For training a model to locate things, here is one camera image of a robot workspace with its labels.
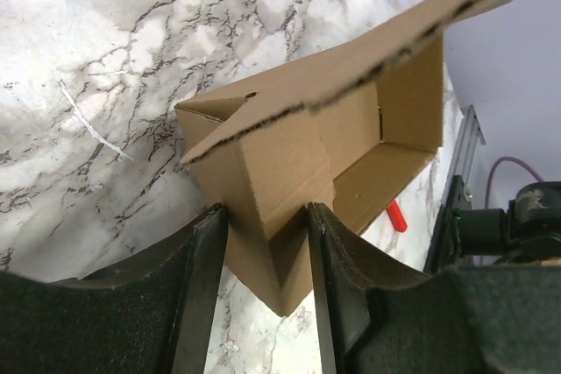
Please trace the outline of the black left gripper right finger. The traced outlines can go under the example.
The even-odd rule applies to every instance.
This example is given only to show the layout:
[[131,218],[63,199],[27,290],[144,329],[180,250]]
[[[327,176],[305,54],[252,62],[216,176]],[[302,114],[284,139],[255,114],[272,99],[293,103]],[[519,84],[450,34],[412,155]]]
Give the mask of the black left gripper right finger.
[[405,265],[308,206],[310,261],[326,373],[557,373],[560,268]]

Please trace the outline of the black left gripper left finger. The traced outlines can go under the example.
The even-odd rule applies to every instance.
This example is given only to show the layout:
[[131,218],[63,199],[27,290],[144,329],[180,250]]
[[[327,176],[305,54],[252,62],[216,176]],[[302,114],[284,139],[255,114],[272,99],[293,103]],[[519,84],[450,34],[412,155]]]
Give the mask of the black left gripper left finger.
[[2,372],[203,372],[226,243],[217,204],[83,279],[3,272]]

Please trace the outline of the brown cardboard box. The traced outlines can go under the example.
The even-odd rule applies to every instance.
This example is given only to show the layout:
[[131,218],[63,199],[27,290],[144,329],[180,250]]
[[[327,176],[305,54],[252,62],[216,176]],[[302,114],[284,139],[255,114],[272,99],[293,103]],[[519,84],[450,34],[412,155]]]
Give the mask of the brown cardboard box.
[[305,208],[363,232],[443,143],[445,29],[513,0],[425,0],[342,45],[177,103],[183,163],[227,207],[226,264],[280,316],[309,294]]

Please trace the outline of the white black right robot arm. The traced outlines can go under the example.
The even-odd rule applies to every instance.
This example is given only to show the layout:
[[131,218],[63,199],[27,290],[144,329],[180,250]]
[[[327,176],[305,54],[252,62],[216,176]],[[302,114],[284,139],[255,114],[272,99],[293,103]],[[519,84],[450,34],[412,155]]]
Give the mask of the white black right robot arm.
[[454,210],[452,232],[461,256],[497,256],[500,263],[560,257],[560,183],[523,187],[508,209]]

